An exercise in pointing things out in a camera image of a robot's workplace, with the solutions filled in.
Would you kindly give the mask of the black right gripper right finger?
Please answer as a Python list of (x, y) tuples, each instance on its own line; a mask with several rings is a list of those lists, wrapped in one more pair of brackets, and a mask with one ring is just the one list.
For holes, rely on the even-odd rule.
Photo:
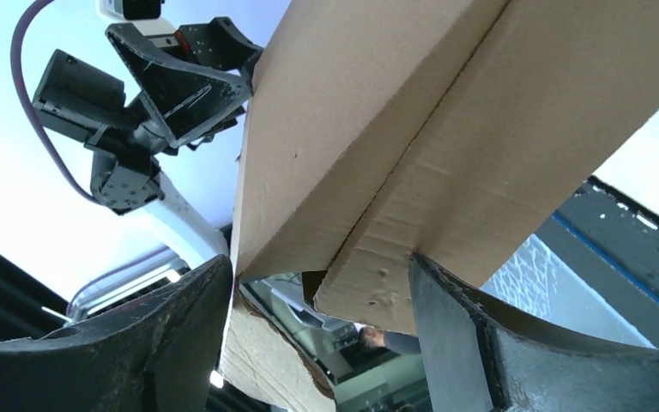
[(659, 349), (535, 317), (415, 253), (408, 279), (436, 411), (659, 411)]

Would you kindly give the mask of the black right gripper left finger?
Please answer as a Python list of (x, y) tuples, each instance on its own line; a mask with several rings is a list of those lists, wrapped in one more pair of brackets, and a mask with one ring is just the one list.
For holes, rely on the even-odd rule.
[(233, 287), (219, 255), (40, 338), (0, 342), (0, 411), (201, 411)]

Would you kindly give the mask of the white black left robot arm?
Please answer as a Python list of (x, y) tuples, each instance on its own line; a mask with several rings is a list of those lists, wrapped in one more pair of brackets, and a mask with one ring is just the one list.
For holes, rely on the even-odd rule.
[(260, 45), (228, 17), (106, 37), (139, 86), (55, 50), (32, 106), (42, 126), (93, 154), (90, 191), (116, 215), (150, 215), (187, 247), (189, 271), (98, 316), (39, 339), (0, 342), (0, 411), (201, 411), (218, 360), (233, 269), (222, 232), (178, 194), (157, 155), (195, 148), (237, 123)]

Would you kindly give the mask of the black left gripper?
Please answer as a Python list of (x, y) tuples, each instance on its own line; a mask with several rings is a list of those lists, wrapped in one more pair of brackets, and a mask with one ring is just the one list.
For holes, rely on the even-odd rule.
[(42, 124), (105, 151), (175, 156), (234, 127), (252, 95), (260, 45), (226, 16), (146, 36), (114, 23), (106, 37), (140, 87), (127, 101), (124, 82), (56, 49), (33, 96)]

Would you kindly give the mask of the brown cardboard box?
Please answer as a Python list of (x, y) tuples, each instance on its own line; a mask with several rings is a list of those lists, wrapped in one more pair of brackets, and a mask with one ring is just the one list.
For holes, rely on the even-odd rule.
[(418, 336), (415, 253), (481, 290), (659, 108), (659, 1), (293, 1), (253, 86), (236, 276)]

